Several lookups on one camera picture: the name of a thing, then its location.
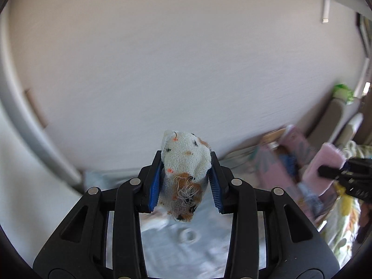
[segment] pink cloth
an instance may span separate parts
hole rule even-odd
[[[310,163],[317,151],[308,143],[305,136],[294,125],[287,126],[287,131],[279,140],[279,144],[287,148],[296,157],[300,168]]]
[[[331,186],[333,180],[320,177],[318,168],[325,165],[341,169],[345,162],[346,158],[339,149],[330,143],[324,143],[305,170],[302,182],[320,196]]]

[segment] beige chair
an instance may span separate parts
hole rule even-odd
[[[351,120],[345,125],[342,129],[341,133],[337,137],[334,145],[339,149],[345,148],[347,142],[352,140],[355,136],[355,133],[358,131],[360,125],[363,121],[363,114],[357,113],[355,114]]]
[[[345,124],[357,113],[359,105],[360,100],[357,98],[350,105],[346,105],[340,99],[332,99],[315,129],[307,138],[309,143],[317,150],[324,142],[334,143]],[[347,138],[347,135],[344,135],[342,140],[337,141],[337,143],[352,140],[354,134],[347,134],[349,138],[351,137],[350,139]]]

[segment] black clamp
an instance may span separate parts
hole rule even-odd
[[[208,175],[215,205],[221,213],[234,214],[224,278],[328,279],[339,270],[328,245],[286,192],[254,189],[211,154]],[[162,168],[158,151],[138,178],[117,189],[89,189],[45,243],[33,269],[43,279],[148,278],[138,213],[156,206]],[[113,270],[105,262],[109,211],[115,211]],[[266,235],[267,266],[261,270],[258,211]]]
[[[345,187],[345,193],[372,203],[372,160],[363,158],[349,159],[342,169],[329,166],[318,168],[319,176],[337,180]]]

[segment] fabric pile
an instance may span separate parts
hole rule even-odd
[[[372,158],[372,146],[357,145],[356,142],[350,140],[346,143],[345,148],[342,149],[343,154],[347,159],[351,157]]]
[[[353,254],[352,247],[359,229],[360,204],[358,199],[345,194],[344,188],[337,182],[334,186],[339,198],[325,218],[326,225],[320,235],[336,256],[340,267],[343,267]]]
[[[321,197],[332,185],[332,180],[318,176],[321,165],[342,168],[346,159],[343,153],[330,143],[321,149],[310,146],[304,135],[294,125],[288,125],[278,139],[278,149],[284,148],[287,154],[276,154],[270,144],[260,143],[252,154],[256,174],[264,189],[283,188],[298,204],[304,214],[314,223],[325,213]]]
[[[161,146],[164,164],[159,204],[174,219],[191,221],[208,185],[209,145],[192,133],[166,131]]]

